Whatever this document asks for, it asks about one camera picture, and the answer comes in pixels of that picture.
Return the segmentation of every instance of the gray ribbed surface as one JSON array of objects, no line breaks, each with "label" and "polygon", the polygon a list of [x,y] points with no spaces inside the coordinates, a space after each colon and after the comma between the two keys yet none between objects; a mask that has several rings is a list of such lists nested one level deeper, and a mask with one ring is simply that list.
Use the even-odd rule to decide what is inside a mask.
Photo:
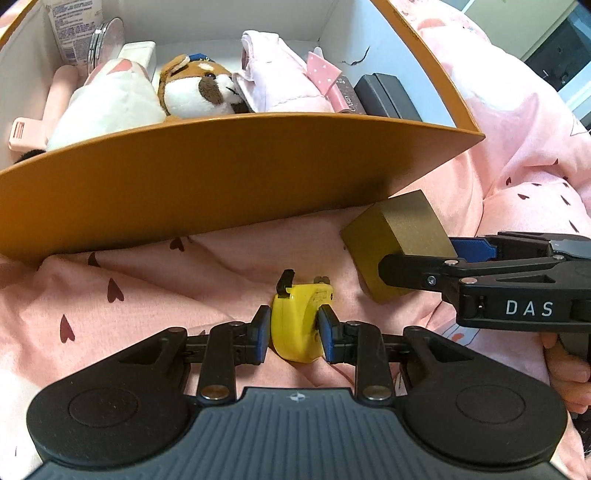
[{"label": "gray ribbed surface", "polygon": [[[297,394],[304,395],[294,401]],[[47,463],[31,480],[565,480],[550,465],[475,473],[418,448],[390,411],[362,407],[348,390],[250,388],[207,408],[175,446],[115,472]]]}]

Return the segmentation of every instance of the pink quilt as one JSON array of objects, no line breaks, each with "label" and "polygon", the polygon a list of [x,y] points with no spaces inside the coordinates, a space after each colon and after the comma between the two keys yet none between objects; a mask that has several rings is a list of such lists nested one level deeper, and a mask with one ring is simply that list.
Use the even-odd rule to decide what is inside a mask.
[{"label": "pink quilt", "polygon": [[[591,237],[591,137],[558,94],[519,60],[492,46],[465,16],[438,0],[392,0],[448,71],[487,139],[404,191],[422,189],[449,235],[500,230]],[[437,329],[548,382],[533,333],[461,329],[438,294],[415,292],[378,305],[363,291],[340,229],[363,209],[213,232],[121,251],[56,255],[36,271],[0,262],[0,477],[20,480],[39,465],[25,426],[32,397],[71,374],[164,328],[208,331],[249,321],[269,303],[285,268],[296,282],[327,275],[342,320],[385,333]],[[353,368],[319,359],[285,362],[271,351],[237,369],[245,385],[342,387]],[[189,388],[194,389],[196,375]],[[572,425],[555,455],[573,479],[587,478]]]}]

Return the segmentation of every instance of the silver rivet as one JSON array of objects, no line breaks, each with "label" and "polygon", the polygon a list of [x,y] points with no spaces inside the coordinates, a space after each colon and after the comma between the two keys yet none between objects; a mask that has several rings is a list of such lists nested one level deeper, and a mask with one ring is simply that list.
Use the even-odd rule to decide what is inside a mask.
[{"label": "silver rivet", "polygon": [[370,385],[363,389],[363,396],[368,400],[387,400],[392,396],[392,391],[382,385]]},{"label": "silver rivet", "polygon": [[201,396],[205,400],[223,400],[230,394],[228,388],[224,385],[208,385],[201,390]]}]

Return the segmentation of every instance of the yellow plastic tape dispenser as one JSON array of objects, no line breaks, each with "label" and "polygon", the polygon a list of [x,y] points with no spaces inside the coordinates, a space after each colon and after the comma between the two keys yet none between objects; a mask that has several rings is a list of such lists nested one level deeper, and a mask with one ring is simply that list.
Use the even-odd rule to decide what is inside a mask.
[{"label": "yellow plastic tape dispenser", "polygon": [[294,285],[294,276],[293,270],[285,270],[277,283],[271,309],[271,339],[280,357],[309,364],[324,353],[316,312],[321,305],[332,304],[333,287],[328,277]]}]

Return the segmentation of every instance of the human hand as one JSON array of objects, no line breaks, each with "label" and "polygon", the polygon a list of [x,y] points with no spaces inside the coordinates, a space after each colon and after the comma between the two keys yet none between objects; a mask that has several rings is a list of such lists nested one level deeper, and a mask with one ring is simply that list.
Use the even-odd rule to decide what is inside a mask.
[{"label": "human hand", "polygon": [[550,384],[563,398],[569,411],[585,413],[591,406],[591,367],[577,356],[569,355],[556,333],[541,333]]}]

